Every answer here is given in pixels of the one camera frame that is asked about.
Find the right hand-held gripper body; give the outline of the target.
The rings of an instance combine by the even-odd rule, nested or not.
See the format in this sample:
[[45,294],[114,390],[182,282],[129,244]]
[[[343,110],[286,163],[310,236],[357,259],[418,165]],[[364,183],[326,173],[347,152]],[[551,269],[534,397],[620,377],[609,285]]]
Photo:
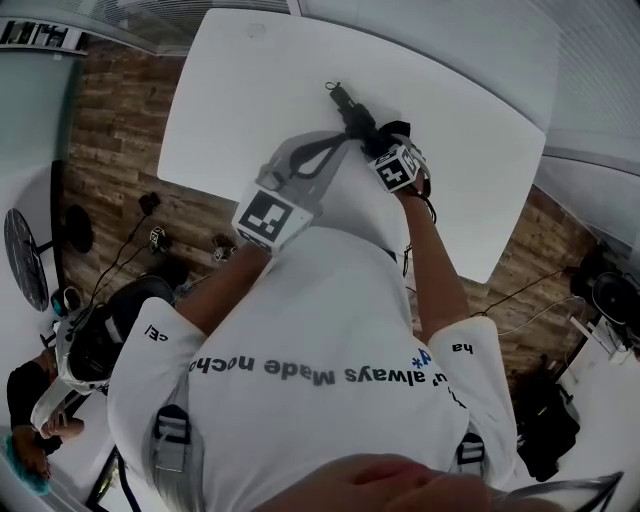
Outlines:
[[382,188],[394,193],[412,184],[420,166],[405,145],[395,145],[388,152],[374,158],[368,167],[375,173]]

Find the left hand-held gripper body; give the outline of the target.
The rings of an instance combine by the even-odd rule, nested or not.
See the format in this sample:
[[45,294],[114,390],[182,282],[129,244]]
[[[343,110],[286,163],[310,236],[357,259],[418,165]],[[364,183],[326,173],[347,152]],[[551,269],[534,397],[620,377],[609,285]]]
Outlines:
[[245,241],[279,253],[317,217],[322,166],[306,163],[294,172],[288,164],[266,163],[249,184],[232,219]]

